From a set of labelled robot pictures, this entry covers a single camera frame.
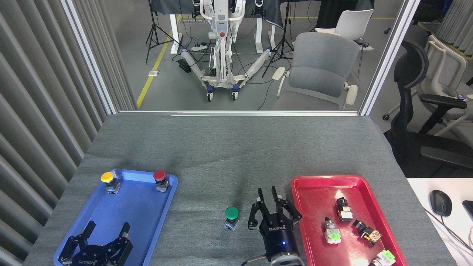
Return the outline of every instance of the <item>computer mouse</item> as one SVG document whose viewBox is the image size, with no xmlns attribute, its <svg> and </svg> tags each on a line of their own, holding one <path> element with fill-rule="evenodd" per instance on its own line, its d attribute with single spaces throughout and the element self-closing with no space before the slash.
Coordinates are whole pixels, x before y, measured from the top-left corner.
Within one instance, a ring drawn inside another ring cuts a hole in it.
<svg viewBox="0 0 473 266">
<path fill-rule="evenodd" d="M 440 190 L 432 190 L 430 192 L 430 205 L 432 210 L 440 216 L 450 216 L 452 213 L 450 197 Z"/>
</svg>

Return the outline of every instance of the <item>gray tablecloth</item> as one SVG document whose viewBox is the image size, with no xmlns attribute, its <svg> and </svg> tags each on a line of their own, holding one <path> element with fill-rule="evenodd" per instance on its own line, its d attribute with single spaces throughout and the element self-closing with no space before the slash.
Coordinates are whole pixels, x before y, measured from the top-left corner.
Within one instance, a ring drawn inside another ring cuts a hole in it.
<svg viewBox="0 0 473 266">
<path fill-rule="evenodd" d="M 164 169 L 179 179 L 152 266 L 237 266 L 263 254 L 259 232 L 245 225 L 257 189 L 270 196 L 276 186 L 292 199 L 295 176 L 343 174 L 369 182 L 410 266 L 455 265 L 369 117 L 153 113 L 107 118 L 24 265 L 53 265 L 54 251 L 101 174 L 114 168 Z M 223 224 L 232 205 L 241 212 L 235 232 Z M 296 236 L 305 257 L 298 226 Z"/>
</svg>

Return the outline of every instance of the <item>white robot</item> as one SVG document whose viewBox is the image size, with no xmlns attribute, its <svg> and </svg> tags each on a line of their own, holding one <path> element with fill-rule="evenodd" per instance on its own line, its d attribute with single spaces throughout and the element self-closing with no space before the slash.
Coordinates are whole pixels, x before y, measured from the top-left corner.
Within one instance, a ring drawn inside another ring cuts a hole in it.
<svg viewBox="0 0 473 266">
<path fill-rule="evenodd" d="M 237 40 L 238 27 L 245 15 L 246 0 L 193 0 L 194 6 L 199 6 L 202 15 L 210 24 L 212 31 L 209 39 L 215 39 L 215 46 L 210 51 L 210 61 L 213 67 L 209 76 L 201 70 L 189 52 L 182 47 L 181 55 L 187 61 L 191 70 L 199 78 L 203 87 L 207 90 L 207 100 L 213 100 L 214 88 L 232 89 L 232 99 L 238 98 L 238 91 L 245 83 L 261 68 L 264 61 L 269 58 L 271 48 L 268 48 L 253 63 L 245 75 L 234 76 L 230 67 L 232 62 L 232 43 Z"/>
</svg>

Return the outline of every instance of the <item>green selector switch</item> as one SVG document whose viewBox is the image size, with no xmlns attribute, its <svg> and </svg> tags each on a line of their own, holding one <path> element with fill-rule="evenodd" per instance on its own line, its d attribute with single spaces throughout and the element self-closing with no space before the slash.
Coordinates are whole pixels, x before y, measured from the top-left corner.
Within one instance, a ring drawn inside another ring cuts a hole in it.
<svg viewBox="0 0 473 266">
<path fill-rule="evenodd" d="M 234 219 L 238 218 L 238 209 L 235 208 L 235 207 L 228 207 L 225 210 L 225 216 L 229 220 L 234 220 Z"/>
<path fill-rule="evenodd" d="M 228 207 L 225 210 L 225 225 L 228 229 L 235 231 L 235 227 L 237 227 L 238 222 L 238 209 L 235 207 Z"/>
</svg>

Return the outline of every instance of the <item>light stand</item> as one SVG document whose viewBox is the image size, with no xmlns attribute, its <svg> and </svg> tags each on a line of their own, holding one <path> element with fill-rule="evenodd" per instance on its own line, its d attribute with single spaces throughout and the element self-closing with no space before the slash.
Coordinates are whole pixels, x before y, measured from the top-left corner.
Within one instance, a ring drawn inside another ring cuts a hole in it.
<svg viewBox="0 0 473 266">
<path fill-rule="evenodd" d="M 289 48 L 294 51 L 294 48 L 292 48 L 292 45 L 287 41 L 286 39 L 286 28 L 287 28 L 287 25 L 288 25 L 288 16 L 289 16 L 289 3 L 290 1 L 288 1 L 288 4 L 286 6 L 286 20 L 284 21 L 284 31 L 282 33 L 282 39 L 279 41 L 279 43 L 276 45 L 276 47 L 273 49 L 273 52 L 274 54 L 272 55 L 271 57 L 271 60 L 269 61 L 269 64 L 268 66 L 266 66 L 266 69 L 264 70 L 264 73 L 261 77 L 264 77 L 264 75 L 266 74 L 266 72 L 268 71 L 268 68 L 269 66 L 276 62 L 277 60 L 279 59 L 292 59 L 290 57 L 286 57 L 284 56 L 284 45 L 287 44 L 289 46 Z"/>
<path fill-rule="evenodd" d="M 148 38 L 146 39 L 146 42 L 145 44 L 148 43 L 148 40 L 149 40 L 149 45 L 148 45 L 148 53 L 146 54 L 146 63 L 148 63 L 148 57 L 149 57 L 149 51 L 151 49 L 153 49 L 154 47 L 160 45 L 160 44 L 165 44 L 165 43 L 170 43 L 170 42 L 176 42 L 176 43 L 179 43 L 180 46 L 181 43 L 179 41 L 176 41 L 172 36 L 170 36 L 167 32 L 165 32 L 160 26 L 158 26 L 155 22 L 154 22 L 154 15 L 153 15 L 153 8 L 151 6 L 151 0 L 148 0 L 148 4 L 149 4 L 149 11 L 151 12 L 151 20 L 153 21 L 153 25 L 151 26 L 151 30 L 149 31 L 149 34 L 148 34 Z M 165 42 L 162 42 L 160 43 L 158 41 L 158 32 L 156 29 L 159 29 L 160 31 L 162 31 L 164 34 L 166 34 L 166 36 L 170 39 L 169 41 L 165 41 Z"/>
</svg>

